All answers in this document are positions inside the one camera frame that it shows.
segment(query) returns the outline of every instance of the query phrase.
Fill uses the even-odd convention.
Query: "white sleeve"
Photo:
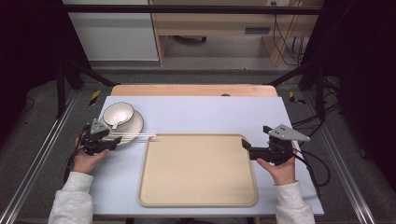
[[[93,176],[71,172],[55,195],[49,223],[92,223],[92,197],[89,194]]]
[[[311,205],[304,202],[300,184],[295,182],[283,186],[275,186],[279,205],[276,207],[278,224],[310,224],[315,223]]]

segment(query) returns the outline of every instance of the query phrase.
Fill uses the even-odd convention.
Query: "wooden board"
[[[277,96],[268,85],[118,85],[112,96]]]
[[[148,141],[144,206],[251,206],[257,200],[240,134],[161,134]]]

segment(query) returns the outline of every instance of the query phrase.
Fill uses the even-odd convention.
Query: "hand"
[[[291,157],[288,161],[278,166],[273,166],[261,158],[257,159],[257,163],[270,173],[277,186],[288,185],[296,182],[295,157]]]
[[[73,171],[88,175],[96,163],[103,159],[109,151],[109,149],[105,149],[97,155],[90,156],[83,150],[80,150],[74,159]]]

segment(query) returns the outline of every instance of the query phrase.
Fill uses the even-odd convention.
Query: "wooden tray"
[[[257,200],[240,134],[150,137],[138,194],[144,206],[251,206]]]

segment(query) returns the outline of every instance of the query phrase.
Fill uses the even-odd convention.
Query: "white table surface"
[[[268,147],[262,126],[291,127],[280,97],[108,96],[105,109],[118,102],[131,104],[144,118],[142,133],[240,133],[254,147]],[[258,200],[250,207],[148,208],[138,200],[146,143],[132,142],[111,151],[93,170],[90,194],[96,215],[117,217],[257,217],[276,212],[272,177],[252,161]],[[323,209],[304,164],[296,160],[296,175],[304,200],[315,215]]]

